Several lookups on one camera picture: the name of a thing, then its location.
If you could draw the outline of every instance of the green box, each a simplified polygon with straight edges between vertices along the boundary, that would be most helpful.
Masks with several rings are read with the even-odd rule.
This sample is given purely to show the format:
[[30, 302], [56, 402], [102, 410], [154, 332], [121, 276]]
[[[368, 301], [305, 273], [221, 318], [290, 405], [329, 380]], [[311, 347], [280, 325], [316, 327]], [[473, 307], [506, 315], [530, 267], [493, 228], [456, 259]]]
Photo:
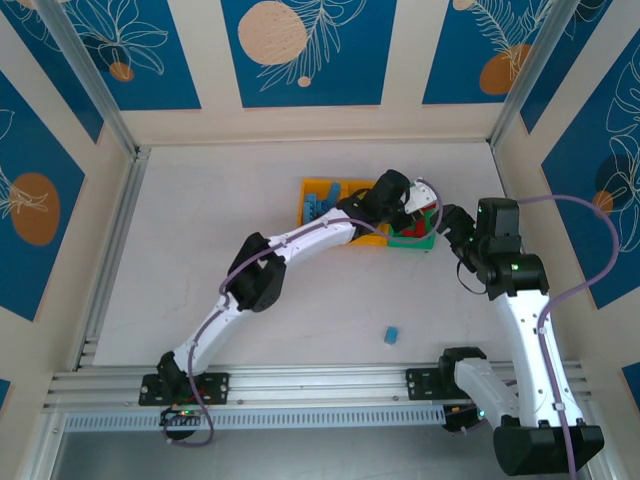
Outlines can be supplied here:
[[[431, 217], [435, 213], [435, 209], [427, 210], [424, 213], [424, 221], [425, 226], [427, 227], [427, 233], [429, 233], [431, 228]], [[394, 238], [411, 238], [411, 237], [403, 237], [400, 233], [397, 233], [391, 228], [390, 235]], [[402, 243], [402, 242], [394, 242], [393, 240], [389, 240], [389, 246], [394, 248], [417, 248], [419, 250], [431, 250], [436, 243], [436, 235], [431, 235], [429, 238], [422, 240], [421, 242], [416, 243]]]

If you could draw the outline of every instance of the white table surface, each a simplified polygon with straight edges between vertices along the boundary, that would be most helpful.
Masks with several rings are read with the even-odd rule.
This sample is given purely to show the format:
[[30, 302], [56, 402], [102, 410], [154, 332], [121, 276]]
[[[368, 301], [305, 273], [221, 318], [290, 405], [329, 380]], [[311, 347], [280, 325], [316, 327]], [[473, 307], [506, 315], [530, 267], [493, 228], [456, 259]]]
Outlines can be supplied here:
[[[304, 177], [424, 176], [474, 212], [502, 189], [484, 143], [305, 142], [154, 148], [94, 365], [155, 365], [201, 323], [244, 239], [295, 228]], [[444, 238], [429, 253], [341, 246], [287, 271], [280, 300], [214, 364], [429, 362], [476, 345], [509, 360], [495, 307], [466, 292]], [[476, 285], [471, 275], [463, 278]], [[398, 341], [383, 342], [387, 327]]]

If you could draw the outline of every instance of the cable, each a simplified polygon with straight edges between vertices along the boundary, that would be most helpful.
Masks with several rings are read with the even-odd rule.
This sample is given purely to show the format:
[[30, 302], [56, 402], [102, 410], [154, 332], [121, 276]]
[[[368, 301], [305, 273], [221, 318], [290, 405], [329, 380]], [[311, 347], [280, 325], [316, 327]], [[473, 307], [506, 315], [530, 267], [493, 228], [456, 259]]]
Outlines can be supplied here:
[[[522, 200], [518, 200], [517, 202], [520, 205], [528, 205], [531, 203], [543, 202], [546, 200], [566, 200], [569, 202], [578, 203], [587, 208], [593, 210], [609, 227], [611, 232], [611, 239], [613, 243], [613, 252], [611, 254], [611, 258], [609, 259], [609, 263], [607, 263], [606, 267], [598, 273], [595, 277], [587, 280], [586, 282], [581, 283], [573, 288], [570, 288], [564, 293], [561, 293], [557, 297], [549, 300], [549, 302], [545, 305], [540, 312], [540, 316], [538, 318], [538, 340], [540, 341], [540, 349], [542, 350], [542, 356], [544, 358], [544, 364], [547, 369], [547, 375], [549, 376], [549, 381], [551, 382], [551, 389], [553, 390], [553, 398], [556, 403], [562, 403], [562, 394], [560, 393], [560, 385], [558, 383], [558, 379], [553, 370], [553, 362], [551, 361], [551, 355], [549, 353], [549, 347], [547, 346], [547, 341], [545, 339], [545, 330], [544, 330], [544, 322], [547, 316], [551, 313], [551, 310], [555, 308], [560, 302], [566, 300], [570, 296], [575, 293], [578, 293], [594, 283], [602, 280], [612, 269], [618, 259], [618, 252], [620, 250], [620, 240], [618, 238], [618, 231], [616, 230], [615, 225], [609, 218], [609, 216], [600, 208], [596, 207], [590, 202], [583, 200], [582, 198], [573, 197], [571, 195], [543, 195], [541, 197], [531, 197], [524, 198]], [[564, 436], [564, 444], [567, 450], [567, 463], [569, 466], [569, 477], [571, 480], [577, 480], [578, 474], [576, 471], [576, 461], [575, 456], [573, 454], [573, 444], [571, 443], [571, 432], [569, 431], [569, 422], [567, 421], [567, 415], [564, 410], [558, 410], [558, 417], [560, 419], [560, 425], [562, 426], [562, 435]]]
[[[436, 219], [436, 224], [431, 229], [431, 231], [429, 231], [424, 237], [412, 238], [412, 239], [394, 238], [394, 237], [391, 237], [390, 235], [387, 235], [386, 233], [378, 230], [377, 228], [369, 225], [368, 223], [363, 222], [362, 220], [357, 220], [355, 218], [335, 218], [335, 219], [329, 220], [328, 222], [326, 222], [326, 224], [327, 225], [332, 225], [332, 224], [335, 224], [335, 223], [351, 223], [352, 225], [359, 225], [359, 226], [364, 227], [367, 230], [371, 231], [372, 233], [375, 233], [376, 235], [379, 235], [381, 237], [386, 238], [387, 240], [393, 240], [395, 242], [405, 243], [405, 244], [418, 243], [418, 242], [421, 242], [423, 240], [426, 240], [427, 238], [429, 238], [430, 236], [432, 236], [432, 235], [434, 235], [436, 233], [438, 227], [440, 226], [440, 223], [442, 222], [442, 215], [443, 215], [443, 210], [444, 210], [443, 209], [443, 204], [442, 204], [442, 197], [440, 196], [438, 191], [433, 187], [433, 185], [431, 185], [426, 180], [418, 179], [418, 180], [416, 180], [416, 182], [422, 183], [423, 185], [426, 185], [427, 187], [429, 187], [433, 191], [434, 195], [436, 196], [436, 208], [438, 209], [438, 218]], [[309, 228], [301, 230], [300, 232], [296, 233], [295, 235], [292, 235], [292, 236], [288, 237], [287, 238], [287, 242], [292, 242], [294, 240], [297, 240], [298, 238], [306, 235], [307, 233], [313, 232], [313, 231], [315, 231], [315, 230], [317, 230], [319, 228], [325, 228], [325, 224], [324, 223], [318, 223], [318, 224], [310, 226]], [[168, 421], [168, 422], [165, 423], [164, 427], [162, 428], [162, 434], [165, 437], [167, 443], [171, 443], [172, 445], [178, 445], [180, 447], [191, 448], [191, 447], [204, 447], [206, 445], [209, 445], [211, 443], [211, 441], [213, 440], [213, 433], [214, 433], [213, 419], [211, 418], [211, 414], [209, 413], [209, 410], [207, 409], [207, 406], [204, 404], [204, 401], [202, 400], [202, 397], [200, 396], [200, 392], [198, 392], [198, 389], [196, 387], [196, 383], [195, 383], [195, 379], [194, 379], [194, 375], [193, 375], [193, 354], [195, 352], [196, 346], [198, 345], [198, 340], [200, 339], [200, 337], [204, 334], [204, 332], [209, 327], [209, 325], [211, 325], [211, 323], [213, 323], [213, 321], [222, 314], [223, 310], [226, 309], [229, 306], [230, 299], [229, 299], [229, 294], [226, 291], [227, 290], [227, 286], [229, 285], [229, 283], [231, 283], [233, 281], [233, 279], [240, 272], [242, 272], [245, 268], [247, 268], [253, 262], [255, 262], [257, 260], [260, 260], [262, 257], [264, 257], [266, 255], [269, 255], [272, 252], [275, 252], [277, 249], [279, 249], [282, 246], [284, 246], [282, 243], [278, 243], [276, 245], [273, 245], [272, 247], [267, 248], [266, 250], [262, 250], [261, 252], [256, 253], [255, 255], [253, 255], [252, 257], [248, 258], [247, 260], [242, 262], [240, 265], [238, 265], [231, 273], [229, 273], [229, 275], [227, 275], [227, 277], [220, 284], [220, 288], [218, 289], [218, 292], [220, 293], [220, 295], [222, 295], [224, 297], [224, 299], [225, 299], [224, 300], [224, 304], [222, 305], [222, 308], [220, 310], [216, 310], [202, 324], [202, 326], [198, 329], [198, 331], [196, 332], [196, 335], [195, 335], [195, 337], [193, 339], [193, 344], [191, 345], [191, 348], [189, 349], [189, 355], [188, 355], [188, 359], [187, 359], [187, 378], [189, 380], [189, 385], [191, 386], [191, 391], [193, 393], [193, 397], [195, 398], [198, 406], [200, 407], [202, 415], [205, 417], [205, 419], [207, 421], [207, 424], [209, 425], [209, 435], [202, 442], [175, 442], [171, 438], [169, 438], [167, 428], [169, 427], [171, 422]]]

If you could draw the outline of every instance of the white floor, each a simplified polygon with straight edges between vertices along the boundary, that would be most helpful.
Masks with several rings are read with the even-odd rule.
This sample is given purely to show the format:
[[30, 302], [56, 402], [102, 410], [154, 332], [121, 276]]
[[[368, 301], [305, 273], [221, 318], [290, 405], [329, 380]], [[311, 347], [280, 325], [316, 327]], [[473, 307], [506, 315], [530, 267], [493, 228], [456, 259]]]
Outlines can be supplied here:
[[[216, 302], [244, 239], [295, 227], [304, 177], [424, 176], [470, 213], [502, 189], [485, 143], [305, 142], [152, 151], [94, 365], [155, 365]], [[494, 306], [456, 280], [444, 238], [423, 253], [337, 247], [289, 270], [280, 300], [248, 319], [215, 364], [434, 361], [477, 345], [508, 360]], [[466, 281], [476, 286], [470, 275]], [[388, 326], [398, 342], [383, 338]]]

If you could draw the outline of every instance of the purple cable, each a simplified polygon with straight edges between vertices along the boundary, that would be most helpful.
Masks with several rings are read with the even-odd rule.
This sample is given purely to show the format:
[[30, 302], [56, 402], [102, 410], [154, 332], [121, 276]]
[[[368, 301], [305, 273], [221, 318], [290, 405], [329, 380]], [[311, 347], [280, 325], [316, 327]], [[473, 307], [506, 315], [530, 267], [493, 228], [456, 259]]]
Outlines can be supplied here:
[[[393, 240], [393, 241], [398, 242], [398, 243], [412, 244], [412, 243], [418, 243], [418, 242], [421, 242], [423, 240], [426, 240], [427, 238], [429, 238], [430, 236], [435, 234], [436, 230], [440, 226], [440, 223], [442, 222], [442, 214], [443, 214], [442, 197], [440, 197], [440, 194], [438, 193], [438, 191], [429, 182], [427, 182], [426, 180], [418, 179], [416, 181], [426, 185], [427, 187], [429, 187], [433, 191], [433, 193], [436, 196], [436, 208], [438, 209], [438, 218], [436, 219], [436, 224], [434, 225], [434, 227], [424, 237], [412, 238], [412, 239], [394, 238], [394, 237], [391, 237], [390, 235], [387, 235], [386, 233], [378, 230], [377, 228], [373, 227], [372, 225], [369, 225], [368, 223], [363, 222], [362, 220], [357, 220], [355, 218], [335, 218], [333, 220], [329, 220], [327, 222], [327, 225], [332, 225], [332, 224], [335, 224], [335, 223], [351, 223], [353, 225], [360, 225], [361, 227], [364, 227], [367, 230], [370, 230], [372, 233], [375, 233], [376, 235], [380, 235], [381, 237], [384, 237], [387, 240]], [[287, 238], [287, 242], [292, 242], [292, 241], [302, 237], [303, 235], [306, 235], [307, 233], [313, 232], [313, 231], [315, 231], [315, 230], [317, 230], [319, 228], [326, 228], [326, 226], [325, 226], [324, 223], [318, 223], [318, 224], [312, 225], [309, 228], [301, 230], [300, 232], [296, 233], [295, 235], [292, 235], [291, 237]], [[231, 283], [231, 281], [233, 281], [233, 279], [240, 272], [242, 272], [245, 268], [247, 268], [249, 265], [251, 265], [252, 263], [254, 263], [254, 262], [258, 261], [258, 260], [260, 260], [265, 255], [269, 255], [270, 253], [275, 252], [278, 248], [280, 248], [282, 246], [283, 246], [282, 243], [278, 243], [276, 245], [273, 245], [272, 247], [267, 248], [266, 250], [263, 250], [263, 251], [261, 251], [259, 253], [256, 253], [254, 256], [248, 258], [247, 260], [242, 262], [240, 265], [238, 265], [231, 273], [229, 273], [229, 275], [227, 275], [227, 277], [220, 284], [220, 288], [218, 289], [220, 295], [222, 295], [224, 297], [224, 299], [225, 299], [224, 304], [223, 304], [223, 309], [226, 309], [229, 306], [229, 302], [230, 302], [229, 295], [228, 295], [228, 293], [226, 291], [227, 290], [227, 286], [229, 285], [229, 283]], [[222, 313], [222, 310], [215, 311], [207, 319], [207, 321], [204, 322], [202, 324], [202, 326], [198, 329], [198, 331], [196, 332], [196, 336], [193, 339], [193, 345], [191, 345], [191, 348], [189, 349], [189, 356], [188, 356], [188, 360], [187, 360], [187, 378], [189, 379], [189, 385], [191, 386], [191, 392], [193, 393], [193, 397], [196, 399], [196, 402], [198, 403], [198, 406], [200, 407], [202, 415], [207, 420], [207, 424], [209, 425], [209, 435], [202, 442], [174, 442], [171, 438], [169, 438], [169, 435], [167, 433], [167, 429], [168, 429], [169, 425], [171, 425], [171, 423], [173, 423], [173, 420], [175, 418], [178, 418], [178, 416], [176, 415], [176, 417], [171, 418], [167, 423], [165, 423], [165, 425], [164, 425], [164, 427], [162, 429], [162, 434], [164, 435], [165, 439], [167, 440], [168, 443], [170, 443], [172, 445], [178, 445], [180, 447], [188, 447], [188, 448], [190, 448], [190, 447], [204, 447], [206, 445], [209, 445], [211, 443], [211, 441], [213, 440], [213, 432], [214, 432], [213, 418], [211, 418], [211, 414], [209, 413], [209, 410], [207, 409], [207, 406], [204, 404], [204, 401], [202, 400], [202, 397], [200, 396], [200, 393], [198, 392], [198, 388], [196, 387], [196, 382], [195, 382], [194, 375], [193, 375], [193, 354], [194, 354], [196, 346], [198, 344], [198, 340], [200, 339], [202, 334], [204, 334], [205, 330], [209, 327], [209, 325], [211, 325], [211, 323], [213, 323], [213, 321], [216, 318], [218, 318], [221, 313]]]
[[[566, 201], [578, 203], [580, 205], [584, 205], [587, 208], [590, 208], [607, 224], [607, 227], [609, 227], [609, 230], [611, 232], [611, 238], [613, 240], [613, 253], [611, 254], [611, 258], [609, 259], [609, 263], [607, 263], [607, 266], [604, 267], [604, 269], [600, 273], [598, 273], [595, 277], [591, 278], [590, 280], [587, 280], [586, 282], [583, 282], [580, 285], [577, 285], [576, 287], [573, 287], [567, 290], [566, 292], [561, 293], [560, 295], [553, 298], [552, 300], [550, 300], [542, 309], [542, 312], [540, 312], [540, 316], [538, 318], [538, 340], [540, 341], [540, 349], [542, 350], [544, 364], [547, 369], [547, 374], [549, 375], [549, 380], [551, 382], [551, 389], [553, 390], [553, 398], [556, 401], [556, 403], [561, 403], [562, 394], [560, 393], [560, 385], [558, 383], [556, 374], [553, 370], [553, 362], [551, 361], [551, 355], [549, 354], [549, 348], [547, 346], [547, 341], [543, 333], [544, 322], [547, 316], [549, 316], [549, 314], [551, 313], [551, 310], [555, 308], [560, 302], [566, 300], [571, 295], [578, 293], [581, 290], [584, 290], [585, 288], [588, 288], [594, 283], [602, 280], [602, 278], [604, 278], [611, 271], [611, 269], [616, 263], [616, 260], [618, 259], [618, 251], [620, 249], [620, 240], [618, 238], [618, 232], [616, 230], [616, 227], [611, 221], [611, 219], [608, 217], [608, 215], [600, 208], [596, 207], [590, 202], [587, 202], [586, 200], [583, 200], [582, 198], [572, 197], [570, 195], [543, 195], [541, 197], [532, 197], [532, 198], [525, 198], [522, 200], [518, 200], [518, 203], [520, 205], [528, 205], [530, 203], [543, 202], [546, 200], [566, 200]], [[573, 454], [573, 444], [571, 442], [569, 422], [567, 421], [567, 415], [565, 414], [564, 410], [558, 410], [558, 417], [560, 419], [560, 425], [562, 426], [562, 435], [564, 436], [564, 444], [567, 449], [569, 477], [571, 478], [571, 480], [577, 480], [578, 474], [576, 472], [576, 461], [575, 461], [575, 456]]]

